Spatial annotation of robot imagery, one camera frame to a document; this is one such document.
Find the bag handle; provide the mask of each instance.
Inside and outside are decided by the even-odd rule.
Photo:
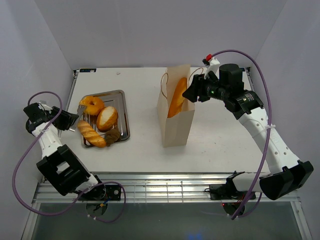
[[[164,94],[164,91],[162,90],[162,80],[164,79],[164,76],[165,76],[165,75],[166,75],[166,83],[165,83],[165,85],[167,85],[167,83],[168,83],[169,75],[168,75],[167,72],[165,72],[165,73],[162,75],[162,77],[161,77],[160,89],[161,89],[162,95],[163,95],[166,99],[168,99],[167,96]]]
[[[196,70],[193,71],[193,73],[190,74],[189,79],[188,79],[188,82],[190,82],[191,76],[192,76],[196,71],[198,71],[199,69],[201,69],[201,73],[200,73],[200,74],[202,74],[202,73],[204,72],[204,68],[203,68],[203,67],[198,67]]]

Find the round bread bun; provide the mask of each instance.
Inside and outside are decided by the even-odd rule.
[[[96,121],[96,127],[100,132],[110,130],[118,125],[118,112],[113,106],[107,106],[100,112]]]
[[[95,96],[86,96],[80,102],[80,105],[85,105],[86,109],[84,110],[85,114],[98,115],[102,109],[105,107],[105,103]]]

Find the tray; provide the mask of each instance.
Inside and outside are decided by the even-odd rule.
[[[104,106],[112,106],[118,112],[118,128],[121,134],[120,139],[117,142],[123,142],[130,138],[129,120],[126,105],[125,92],[122,90],[106,91],[97,94],[90,94],[87,96],[99,97],[103,102]],[[101,132],[97,128],[98,116],[91,116],[89,114],[83,113],[82,119],[89,123],[91,127],[101,136],[105,137],[105,132]],[[81,138],[81,143],[84,147],[93,147],[84,137]]]

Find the gray wall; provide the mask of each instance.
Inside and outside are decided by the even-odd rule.
[[[13,169],[34,139],[25,130],[23,108],[31,95],[43,90],[58,93],[66,102],[71,80],[72,71],[34,0],[0,1],[0,239],[20,239],[29,214],[11,188]],[[40,159],[36,145],[18,172],[18,191],[29,204],[40,177]]]
[[[256,58],[270,91],[272,122],[292,151],[314,166],[299,190],[313,239],[320,239],[319,43],[320,1],[288,0]],[[264,96],[256,70],[252,78]]]
[[[286,0],[35,0],[72,69],[256,57]],[[247,66],[244,57],[222,62]]]

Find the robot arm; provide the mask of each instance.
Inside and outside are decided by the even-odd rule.
[[[218,60],[210,55],[203,62],[208,66],[207,72],[194,75],[190,87],[182,96],[193,103],[205,102],[210,98],[223,101],[226,109],[248,130],[261,151],[264,150],[267,129],[271,128],[266,155],[270,174],[261,174],[253,191],[262,192],[268,198],[276,200],[302,187],[314,170],[313,166],[309,161],[300,161],[287,147],[274,126],[268,125],[268,116],[262,101],[254,91],[244,89],[242,70],[236,64],[224,64],[219,67]],[[218,67],[219,79],[215,75]],[[235,172],[227,178],[223,191],[227,192],[227,196],[245,192],[255,175]]]
[[[26,129],[37,137],[58,113],[57,107],[44,103],[33,103],[23,109],[29,117]],[[101,183],[96,175],[90,173],[69,147],[60,142],[59,130],[69,130],[77,124],[79,115],[62,111],[39,139],[42,160],[36,166],[52,186],[63,196],[68,193],[80,193],[93,185]],[[85,200],[102,200],[106,196],[104,185],[88,190],[81,197]]]

